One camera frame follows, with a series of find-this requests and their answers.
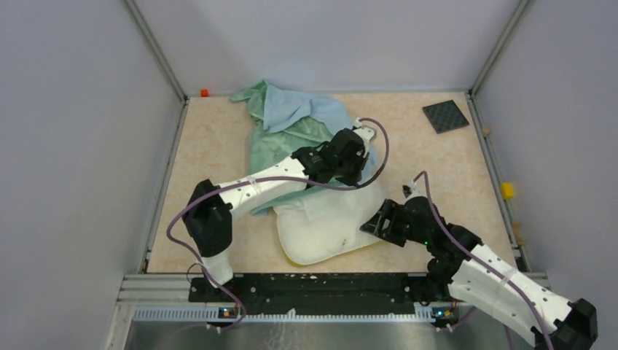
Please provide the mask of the cream yellow pillow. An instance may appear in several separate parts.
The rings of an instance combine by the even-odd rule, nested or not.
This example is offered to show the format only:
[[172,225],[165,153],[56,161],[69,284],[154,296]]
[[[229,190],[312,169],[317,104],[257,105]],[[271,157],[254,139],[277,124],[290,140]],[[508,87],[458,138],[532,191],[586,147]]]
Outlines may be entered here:
[[379,182],[352,191],[322,190],[273,208],[279,241],[296,265],[313,265],[379,241],[360,227],[386,199]]

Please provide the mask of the green and blue pillowcase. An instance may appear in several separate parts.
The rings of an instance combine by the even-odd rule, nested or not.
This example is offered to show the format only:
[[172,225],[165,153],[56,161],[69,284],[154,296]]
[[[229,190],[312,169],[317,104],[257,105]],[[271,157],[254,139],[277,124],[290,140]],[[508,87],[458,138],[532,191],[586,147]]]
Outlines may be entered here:
[[353,126],[337,99],[283,90],[264,80],[231,95],[230,102],[244,102],[255,123],[249,134],[250,174],[274,166],[301,147],[317,147]]

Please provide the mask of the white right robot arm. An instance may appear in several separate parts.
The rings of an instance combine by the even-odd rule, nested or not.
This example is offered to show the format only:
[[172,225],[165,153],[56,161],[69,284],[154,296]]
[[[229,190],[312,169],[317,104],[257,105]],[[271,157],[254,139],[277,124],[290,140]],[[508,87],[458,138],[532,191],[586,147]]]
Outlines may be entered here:
[[432,256],[426,274],[431,298],[468,303],[535,349],[591,349],[598,339],[595,306],[538,284],[503,261],[479,236],[446,222],[430,197],[414,187],[405,190],[405,203],[384,200],[360,229],[397,246],[423,244]]

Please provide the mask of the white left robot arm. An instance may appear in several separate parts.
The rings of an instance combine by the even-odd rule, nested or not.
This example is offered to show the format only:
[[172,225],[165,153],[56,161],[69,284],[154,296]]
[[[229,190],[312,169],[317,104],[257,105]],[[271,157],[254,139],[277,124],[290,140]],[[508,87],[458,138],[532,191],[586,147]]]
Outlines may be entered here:
[[361,188],[375,137],[374,128],[356,122],[331,140],[317,147],[301,147],[262,171],[233,182],[199,182],[181,219],[197,246],[197,262],[208,274],[206,292],[220,302],[233,293],[229,248],[235,220],[281,196],[312,187]]

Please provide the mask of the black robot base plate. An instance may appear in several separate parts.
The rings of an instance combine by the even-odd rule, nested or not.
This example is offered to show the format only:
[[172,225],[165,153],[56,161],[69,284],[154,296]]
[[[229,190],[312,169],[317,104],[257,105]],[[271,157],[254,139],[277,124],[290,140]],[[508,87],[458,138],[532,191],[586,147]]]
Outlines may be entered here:
[[461,301],[423,273],[237,273],[220,290],[205,278],[191,280],[191,303],[234,303],[250,316],[382,316],[429,308],[432,319],[462,316]]

